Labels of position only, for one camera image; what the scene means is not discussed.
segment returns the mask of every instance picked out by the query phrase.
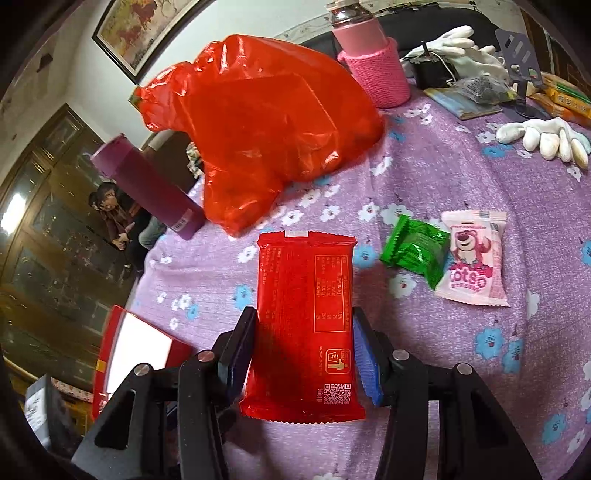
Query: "blue gripper pad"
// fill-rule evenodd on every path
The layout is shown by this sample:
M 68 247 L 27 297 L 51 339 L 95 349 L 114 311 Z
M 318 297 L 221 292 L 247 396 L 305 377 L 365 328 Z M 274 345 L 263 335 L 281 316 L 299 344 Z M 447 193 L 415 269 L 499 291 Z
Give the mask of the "blue gripper pad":
M 258 314 L 253 307 L 246 307 L 242 311 L 217 363 L 217 374 L 226 385 L 226 396 L 230 403 L 238 398 L 244 386 L 252 358 L 257 318 Z
M 355 350 L 355 364 L 363 384 L 363 390 L 371 397 L 375 406 L 381 406 L 384 391 L 380 382 L 380 368 L 378 360 L 370 346 L 368 335 L 374 335 L 373 330 L 365 319 L 363 312 L 353 310 L 353 347 Z

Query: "screw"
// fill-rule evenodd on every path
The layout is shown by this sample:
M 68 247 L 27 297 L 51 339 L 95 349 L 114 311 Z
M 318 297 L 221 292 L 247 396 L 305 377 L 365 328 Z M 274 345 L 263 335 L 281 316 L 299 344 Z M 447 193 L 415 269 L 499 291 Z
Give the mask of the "screw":
M 406 350 L 402 349 L 393 351 L 392 356 L 395 360 L 398 360 L 400 362 L 404 362 L 405 360 L 408 360 L 410 358 L 410 354 Z
M 197 354 L 197 359 L 203 363 L 211 362 L 215 357 L 216 357 L 216 354 L 213 353 L 213 351 L 211 351 L 211 350 L 201 350 Z
M 137 367 L 134 368 L 134 374 L 138 377 L 145 375 L 150 371 L 150 366 L 148 364 L 139 364 Z
M 470 375 L 473 372 L 472 367 L 468 364 L 458 364 L 456 368 L 462 375 Z

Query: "snack wrapper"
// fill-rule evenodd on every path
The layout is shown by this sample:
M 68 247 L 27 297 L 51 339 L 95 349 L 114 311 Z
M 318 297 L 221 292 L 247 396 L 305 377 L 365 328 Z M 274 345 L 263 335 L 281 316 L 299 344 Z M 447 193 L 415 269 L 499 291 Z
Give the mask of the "snack wrapper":
M 435 287 L 443 275 L 449 233 L 429 223 L 401 215 L 384 247 L 380 260 L 423 275 Z
M 507 214 L 485 210 L 443 212 L 451 230 L 453 262 L 435 295 L 472 305 L 508 307 L 501 278 L 502 245 Z
M 360 420 L 352 330 L 354 237 L 262 233 L 258 322 L 243 415 L 324 423 Z

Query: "purple tumbler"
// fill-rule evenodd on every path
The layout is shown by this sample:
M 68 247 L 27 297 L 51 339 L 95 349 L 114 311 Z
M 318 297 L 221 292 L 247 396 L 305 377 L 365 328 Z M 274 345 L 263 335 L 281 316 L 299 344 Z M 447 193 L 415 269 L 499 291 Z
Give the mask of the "purple tumbler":
M 203 209 L 162 178 L 123 134 L 100 147 L 94 166 L 162 223 L 189 240 L 205 223 Z

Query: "picture frame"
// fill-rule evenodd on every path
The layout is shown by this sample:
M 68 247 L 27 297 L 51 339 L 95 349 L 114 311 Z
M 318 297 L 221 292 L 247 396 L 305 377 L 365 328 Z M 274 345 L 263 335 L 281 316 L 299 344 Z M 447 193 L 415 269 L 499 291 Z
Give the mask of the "picture frame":
M 168 43 L 215 0 L 111 0 L 92 40 L 136 85 Z

